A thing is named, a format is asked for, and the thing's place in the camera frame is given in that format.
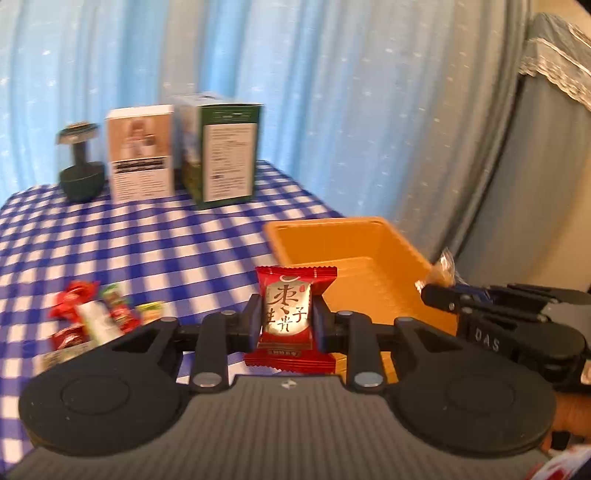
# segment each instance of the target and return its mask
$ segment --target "orange plastic tray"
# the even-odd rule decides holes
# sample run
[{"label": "orange plastic tray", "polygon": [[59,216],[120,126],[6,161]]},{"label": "orange plastic tray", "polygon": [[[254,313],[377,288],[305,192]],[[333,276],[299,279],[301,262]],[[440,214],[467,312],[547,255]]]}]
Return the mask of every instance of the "orange plastic tray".
[{"label": "orange plastic tray", "polygon": [[[427,307],[414,286],[431,265],[388,222],[378,217],[268,222],[265,233],[277,261],[285,266],[335,265],[337,280],[324,299],[335,312],[354,310],[374,323],[409,316],[456,334],[456,316]],[[346,357],[335,354],[337,373]],[[382,354],[388,381],[396,381],[389,352]]]}]

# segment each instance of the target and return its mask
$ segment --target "plastic wrapper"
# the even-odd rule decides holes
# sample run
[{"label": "plastic wrapper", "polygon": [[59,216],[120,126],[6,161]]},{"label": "plastic wrapper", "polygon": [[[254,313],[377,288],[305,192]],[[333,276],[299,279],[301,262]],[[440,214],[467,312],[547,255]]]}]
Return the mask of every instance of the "plastic wrapper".
[{"label": "plastic wrapper", "polygon": [[335,280],[336,267],[257,267],[256,274],[264,304],[262,333],[245,363],[306,374],[334,372],[335,359],[320,353],[314,342],[311,300]]},{"label": "plastic wrapper", "polygon": [[72,358],[75,358],[79,355],[82,355],[83,353],[92,350],[95,346],[96,344],[90,341],[81,343],[80,345],[74,345],[61,350],[56,350],[54,352],[42,353],[41,355],[37,355],[33,359],[33,373],[34,375],[38,375],[44,372],[45,370],[54,367],[55,365],[67,362]]},{"label": "plastic wrapper", "polygon": [[431,266],[426,278],[417,280],[414,285],[418,292],[421,293],[425,285],[435,284],[442,287],[453,287],[457,281],[463,282],[456,275],[456,265],[452,253],[446,248],[441,253],[439,260]]},{"label": "plastic wrapper", "polygon": [[163,301],[144,303],[143,305],[138,305],[135,309],[139,312],[142,325],[160,320],[164,316]]},{"label": "plastic wrapper", "polygon": [[129,333],[141,325],[125,298],[121,295],[119,285],[113,283],[103,288],[101,295],[109,307],[111,318],[123,333]]},{"label": "plastic wrapper", "polygon": [[577,445],[536,469],[527,480],[575,480],[591,478],[591,446]]},{"label": "plastic wrapper", "polygon": [[65,319],[74,324],[82,323],[76,311],[76,306],[93,300],[98,287],[98,282],[73,280],[66,290],[57,294],[56,304],[49,311],[49,316],[56,319]]},{"label": "plastic wrapper", "polygon": [[74,345],[80,345],[81,343],[88,342],[88,340],[88,335],[81,323],[64,328],[49,337],[49,341],[54,350],[62,350]]},{"label": "plastic wrapper", "polygon": [[76,306],[76,311],[88,335],[97,345],[104,345],[123,335],[103,303],[89,301]]}]

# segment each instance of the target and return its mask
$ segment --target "dark green lamp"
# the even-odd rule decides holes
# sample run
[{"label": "dark green lamp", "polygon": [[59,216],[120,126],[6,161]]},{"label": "dark green lamp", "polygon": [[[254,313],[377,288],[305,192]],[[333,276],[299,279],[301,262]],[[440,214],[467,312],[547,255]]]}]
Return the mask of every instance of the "dark green lamp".
[{"label": "dark green lamp", "polygon": [[105,186],[105,165],[86,161],[86,142],[99,134],[99,126],[79,122],[65,127],[57,134],[58,144],[72,146],[74,165],[60,172],[60,187],[71,202],[88,202]]}]

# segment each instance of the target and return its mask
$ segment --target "black circular pad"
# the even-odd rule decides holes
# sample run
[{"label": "black circular pad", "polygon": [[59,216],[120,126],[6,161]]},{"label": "black circular pad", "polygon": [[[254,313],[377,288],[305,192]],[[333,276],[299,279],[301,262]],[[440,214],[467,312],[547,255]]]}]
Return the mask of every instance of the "black circular pad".
[{"label": "black circular pad", "polygon": [[175,381],[144,355],[97,349],[33,378],[19,410],[35,444],[97,456],[152,440],[180,403]]},{"label": "black circular pad", "polygon": [[471,346],[421,357],[415,371],[393,385],[391,400],[411,433],[469,456],[516,455],[538,446],[556,407],[539,374]]}]

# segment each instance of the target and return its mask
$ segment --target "grey ribbed plate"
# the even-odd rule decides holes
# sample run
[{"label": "grey ribbed plate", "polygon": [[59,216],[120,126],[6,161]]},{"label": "grey ribbed plate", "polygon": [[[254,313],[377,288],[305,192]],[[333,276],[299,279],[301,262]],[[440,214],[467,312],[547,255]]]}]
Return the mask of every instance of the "grey ribbed plate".
[{"label": "grey ribbed plate", "polygon": [[339,377],[239,377],[227,392],[192,399],[169,431],[138,449],[74,458],[39,448],[8,478],[523,480],[546,460],[539,450],[502,459],[437,450],[406,431],[383,398],[349,392]]}]

